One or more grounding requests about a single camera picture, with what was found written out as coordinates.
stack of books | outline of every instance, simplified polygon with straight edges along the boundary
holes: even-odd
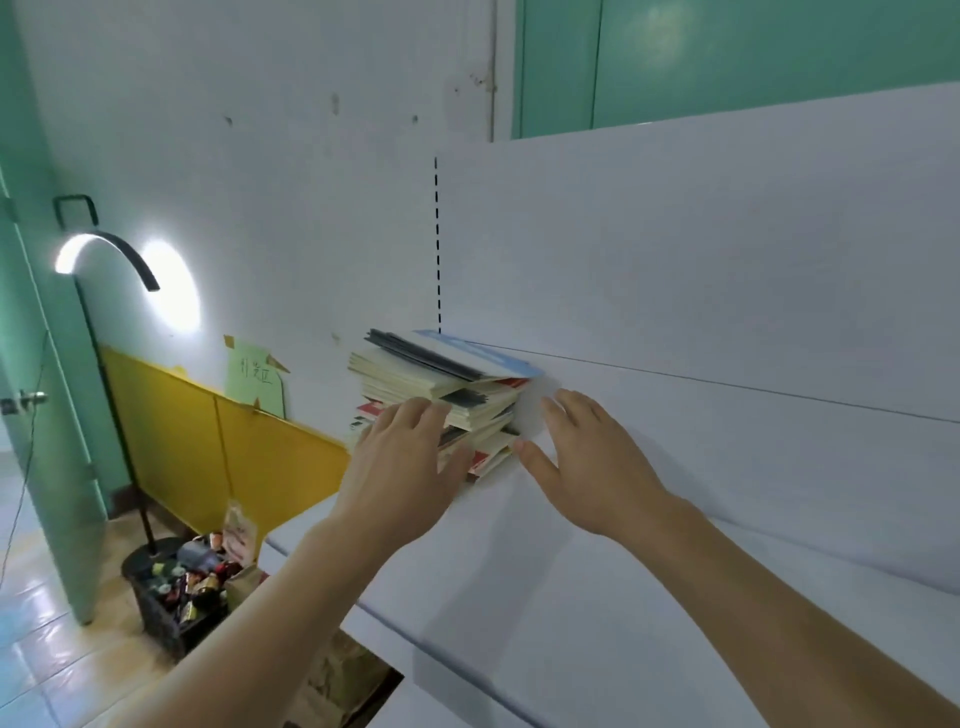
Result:
[[[539,369],[436,331],[399,335],[372,328],[366,340],[371,345],[352,352],[348,364],[364,397],[350,424],[351,447],[386,407],[424,397],[450,405],[441,462],[469,444],[476,454],[468,480],[475,482],[510,457],[519,435],[512,427],[516,401]]]

door hinge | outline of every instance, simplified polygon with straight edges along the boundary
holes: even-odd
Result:
[[[13,197],[0,197],[0,217],[18,225],[20,216],[16,212],[16,202]]]

yellow board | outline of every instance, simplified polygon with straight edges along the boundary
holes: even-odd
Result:
[[[230,490],[218,395],[107,347],[102,354],[140,487],[198,533],[221,528]]]
[[[342,443],[258,412],[173,371],[102,347],[140,487],[198,533],[218,530],[228,499],[267,533],[333,495]]]
[[[233,497],[257,539],[340,488],[349,454],[318,432],[217,398]]]

forearm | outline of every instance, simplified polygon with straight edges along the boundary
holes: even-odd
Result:
[[[689,504],[620,540],[680,602],[772,726],[939,726],[960,711],[794,591]]]
[[[318,649],[389,556],[375,544],[353,523],[314,526],[283,569],[164,678],[128,724],[279,725]]]

black cable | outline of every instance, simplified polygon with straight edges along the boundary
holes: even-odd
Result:
[[[43,346],[40,348],[40,372],[36,377],[36,387],[34,392],[40,391],[40,384],[43,382],[43,369],[46,366],[47,343],[50,341],[50,331],[43,333]],[[23,466],[23,487],[20,489],[20,502],[16,506],[16,515],[13,516],[13,526],[10,529],[10,538],[7,539],[7,550],[3,555],[3,567],[0,567],[0,589],[3,589],[3,582],[7,578],[7,561],[10,559],[10,552],[13,548],[13,535],[16,533],[16,525],[20,520],[20,512],[23,510],[23,501],[27,495],[27,481],[30,479],[30,466],[34,462],[34,432],[36,431],[36,407],[34,402],[34,414],[30,418],[30,449],[27,450],[27,463]]]

